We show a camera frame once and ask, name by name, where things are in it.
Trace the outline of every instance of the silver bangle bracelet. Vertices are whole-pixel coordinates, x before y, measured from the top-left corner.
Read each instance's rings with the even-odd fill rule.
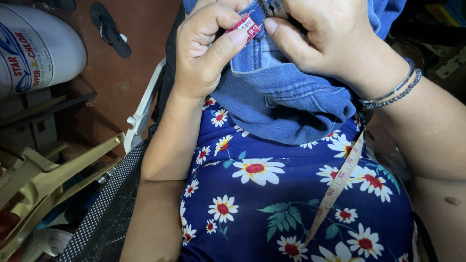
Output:
[[[362,103],[375,103],[375,102],[384,100],[384,99],[390,97],[391,95],[395,94],[396,92],[398,92],[402,87],[404,87],[404,85],[406,85],[406,83],[408,83],[409,79],[411,78],[412,74],[414,73],[414,63],[409,57],[403,57],[403,58],[409,63],[409,66],[410,66],[410,70],[409,70],[408,74],[406,75],[406,77],[404,78],[404,80],[398,86],[396,86],[394,89],[392,89],[390,92],[382,95],[381,97],[372,98],[372,99],[368,99],[368,100],[362,100],[361,99],[360,101]]]

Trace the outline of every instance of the beaded bracelet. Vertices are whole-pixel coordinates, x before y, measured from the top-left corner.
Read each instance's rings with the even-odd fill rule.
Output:
[[[374,108],[374,107],[382,107],[382,106],[386,106],[386,105],[389,105],[395,101],[398,101],[399,99],[403,98],[404,96],[406,96],[407,94],[409,94],[409,92],[411,92],[411,89],[417,84],[419,83],[419,80],[421,79],[422,77],[422,71],[420,69],[416,69],[415,70],[416,72],[416,79],[414,79],[414,81],[412,83],[410,83],[408,85],[408,87],[406,88],[405,91],[403,91],[401,94],[399,94],[398,96],[388,100],[388,101],[385,101],[385,102],[381,102],[381,103],[363,103],[363,105],[367,108]]]
[[[405,56],[403,58],[406,60],[406,62],[408,62],[409,67],[410,67],[410,70],[408,71],[408,73],[404,77],[404,80],[400,84],[398,84],[394,89],[392,89],[390,92],[388,92],[388,93],[386,93],[386,94],[384,94],[384,95],[382,95],[380,97],[371,98],[371,99],[360,99],[361,103],[375,103],[375,102],[379,102],[379,101],[382,101],[384,99],[387,99],[391,95],[395,94],[400,89],[402,89],[404,87],[404,85],[406,85],[406,83],[408,83],[409,79],[412,76],[412,73],[414,72],[414,62],[409,57]]]

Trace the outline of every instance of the woman's left hand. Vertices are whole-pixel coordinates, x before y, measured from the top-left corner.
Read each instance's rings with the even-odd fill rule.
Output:
[[[219,84],[223,67],[246,45],[245,30],[234,30],[215,40],[220,28],[236,24],[250,0],[199,0],[178,27],[176,75],[173,91],[203,101]]]

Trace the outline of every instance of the floral dress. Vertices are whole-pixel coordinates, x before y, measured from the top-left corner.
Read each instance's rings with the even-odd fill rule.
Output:
[[[303,145],[242,130],[208,97],[180,201],[186,262],[413,261],[411,204],[363,149],[345,189],[303,247],[320,201],[363,129],[363,114]]]

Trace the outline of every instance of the brown floor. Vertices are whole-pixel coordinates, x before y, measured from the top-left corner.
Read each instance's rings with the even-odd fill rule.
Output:
[[[121,58],[104,42],[90,20],[95,0],[77,0],[73,13],[49,10],[68,22],[81,36],[88,53],[84,71],[74,80],[52,87],[52,93],[74,98],[95,89],[92,106],[84,103],[55,114],[58,137],[69,142],[97,145],[131,127],[126,119],[136,111],[155,67],[165,57],[165,41],[181,0],[103,0],[118,30],[128,37],[129,58]],[[0,0],[44,10],[40,2]],[[124,156],[123,145],[114,153]]]

